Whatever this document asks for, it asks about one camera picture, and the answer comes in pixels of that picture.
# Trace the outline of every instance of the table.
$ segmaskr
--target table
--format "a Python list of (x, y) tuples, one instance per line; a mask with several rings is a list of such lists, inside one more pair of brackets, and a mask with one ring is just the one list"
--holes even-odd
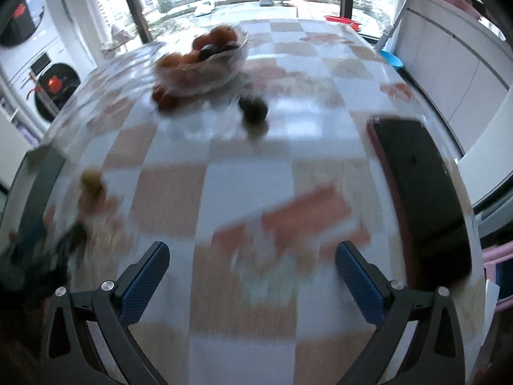
[[(45, 136), (68, 158), (48, 203), (53, 235), (77, 218), (90, 231), (72, 290), (115, 279), (154, 240), (169, 245), (168, 272), (130, 327), (169, 383), (335, 384), (373, 333), (335, 274), (337, 243), (352, 240), (388, 279), (406, 280), (365, 124), (371, 114), (422, 109), (350, 28), (279, 19), (240, 26), (251, 45), (244, 73), (175, 114), (158, 113), (150, 97), (158, 42), (91, 73)], [(269, 104), (261, 134), (241, 124), (242, 91)], [(480, 243), (456, 163), (436, 124), (425, 125), (450, 170), (472, 248), (471, 275), (451, 289), (468, 375), (483, 342)], [(91, 166), (102, 168), (107, 199), (79, 210), (79, 177)], [(120, 377), (101, 334), (93, 335)]]

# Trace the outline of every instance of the fruit bowl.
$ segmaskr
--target fruit bowl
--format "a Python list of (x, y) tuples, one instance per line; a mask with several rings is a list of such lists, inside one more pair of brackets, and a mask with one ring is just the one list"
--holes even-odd
[(212, 55), (202, 62), (169, 67), (158, 65), (154, 59), (155, 74), (161, 86), (176, 97), (190, 97), (227, 84), (242, 70), (248, 56), (247, 33), (238, 26), (233, 30), (239, 47)]

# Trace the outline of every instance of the white car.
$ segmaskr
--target white car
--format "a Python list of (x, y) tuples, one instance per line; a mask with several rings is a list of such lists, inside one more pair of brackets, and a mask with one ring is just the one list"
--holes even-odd
[(204, 16), (206, 14), (210, 14), (214, 10), (214, 2), (210, 0), (206, 0), (202, 2), (198, 8), (194, 11), (194, 16)]

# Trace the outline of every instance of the tree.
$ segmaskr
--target tree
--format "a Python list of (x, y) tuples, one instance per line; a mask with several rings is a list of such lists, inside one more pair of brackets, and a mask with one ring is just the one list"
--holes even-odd
[(171, 11), (171, 8), (173, 8), (173, 3), (171, 0), (159, 0), (158, 1), (158, 11), (160, 11), (163, 14), (168, 14), (168, 12)]

